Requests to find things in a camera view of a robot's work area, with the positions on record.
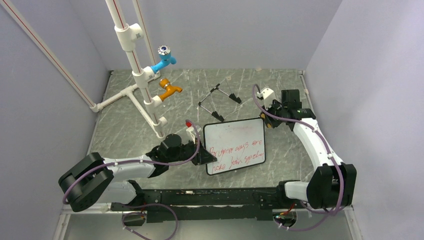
faucet handle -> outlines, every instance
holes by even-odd
[[[166,56],[171,53],[171,48],[167,45],[162,45],[157,49],[157,53],[161,56]]]

red handwriting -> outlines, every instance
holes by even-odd
[[[244,162],[246,163],[246,164],[249,164],[249,162],[251,161],[251,159],[253,160],[253,159],[257,159],[257,158],[259,158],[259,157],[262,157],[262,158],[264,158],[264,153],[262,152],[262,153],[259,153],[259,151],[257,151],[255,154],[253,154],[253,155],[250,155],[250,156],[245,156],[244,157]]]
[[[248,142],[246,142],[245,144],[243,144],[243,145],[239,145],[239,146],[237,146],[236,148],[235,148],[235,151],[237,152],[237,151],[240,151],[240,150],[244,150],[244,149],[247,149],[249,147],[249,143]]]
[[[231,168],[235,167],[235,168],[240,168],[239,165],[249,165],[251,160],[254,159],[258,159],[258,158],[262,158],[264,159],[265,157],[265,153],[264,152],[259,152],[256,151],[255,154],[249,155],[249,156],[244,156],[244,152],[246,149],[249,148],[249,146],[257,146],[257,145],[262,145],[263,144],[263,140],[254,140],[252,142],[245,142],[244,144],[239,144],[236,146],[232,146],[232,147],[228,147],[228,148],[223,148],[223,149],[218,149],[215,150],[214,147],[210,147],[209,148],[209,152],[215,156],[215,157],[219,157],[218,162],[216,163],[216,165],[212,165],[212,173],[213,172],[221,172],[221,171],[225,171],[228,167],[228,170],[231,170]],[[223,158],[225,155],[230,155],[230,154],[234,154],[234,152],[239,152],[237,154],[237,156],[231,156],[231,164],[229,164],[229,156],[226,156],[225,158]]]
[[[260,141],[255,140],[255,141],[252,142],[253,146],[255,146],[256,144],[262,145],[262,140],[260,140]]]
[[[242,163],[242,160],[241,159],[238,159],[237,158],[236,160],[234,160],[234,158],[231,157],[231,165],[229,166],[228,169],[231,169],[232,166],[236,166],[236,165],[239,165],[241,163]]]
[[[225,164],[219,164],[218,166],[214,166],[212,173],[216,172],[216,171],[221,171],[221,170],[225,170],[226,165]]]

orange faucet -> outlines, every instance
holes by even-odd
[[[174,94],[176,91],[181,93],[183,89],[179,86],[172,86],[168,78],[164,78],[160,80],[159,86],[166,90],[166,92],[162,95],[159,95],[159,98],[163,101],[172,94]]]

whiteboard frame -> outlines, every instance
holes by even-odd
[[[203,126],[203,144],[204,144],[204,148],[207,149],[207,146],[206,146],[206,131],[205,131],[207,126],[209,126],[209,125],[217,125],[217,124],[228,124],[228,123],[241,122],[241,121],[249,121],[249,120],[256,120],[256,119],[262,120],[262,123],[263,123],[263,125],[262,125],[263,148],[264,148],[264,151],[263,151],[263,158],[264,158],[264,160],[263,160],[263,162],[252,164],[252,165],[248,165],[248,166],[243,166],[243,167],[239,167],[239,168],[234,168],[234,169],[228,170],[228,171],[217,172],[217,173],[213,173],[213,174],[209,174],[209,172],[208,172],[208,165],[205,164],[206,174],[208,174],[209,176],[214,176],[214,175],[217,175],[217,174],[224,174],[224,173],[228,173],[228,172],[231,172],[231,171],[236,171],[236,170],[240,170],[240,169],[244,169],[244,168],[253,167],[253,166],[256,166],[256,165],[259,165],[259,164],[263,164],[263,163],[265,163],[265,161],[267,161],[267,143],[265,141],[265,121],[264,121],[264,119],[262,119],[260,117],[253,117],[253,118],[248,118],[248,119],[240,119],[240,120],[233,120],[233,121],[223,121],[223,122],[214,122],[214,123],[207,123],[207,124],[205,124]]]

marble pattern surface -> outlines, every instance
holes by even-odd
[[[204,109],[198,109],[198,102],[225,77],[233,93],[240,97],[242,104],[230,100],[220,92],[214,92],[210,101],[204,104],[208,109],[216,109],[226,121],[255,118],[260,110],[252,99],[252,85],[269,87],[281,97],[283,89],[299,89],[303,107],[309,107],[304,87],[296,69],[163,69],[161,78],[168,78],[172,85],[183,88],[167,98],[157,111],[164,116],[168,125],[165,134],[176,133],[185,136],[185,119],[200,125],[216,123],[214,117]],[[130,70],[112,72],[106,97],[133,85]],[[159,87],[159,79],[149,83],[152,96],[164,92]],[[229,92],[226,84],[222,89]],[[143,97],[140,90],[134,92],[140,103]],[[251,188],[275,187],[279,181],[308,181],[313,174],[311,160],[300,140],[290,129],[281,125],[275,129],[265,129],[266,161],[263,164],[208,175],[205,166],[187,163],[171,166],[164,174],[153,178],[138,178],[143,189],[203,189],[203,188]],[[91,152],[99,152],[105,158],[130,158],[149,152],[160,143],[143,116],[128,97],[123,97],[105,107],[100,115]]]

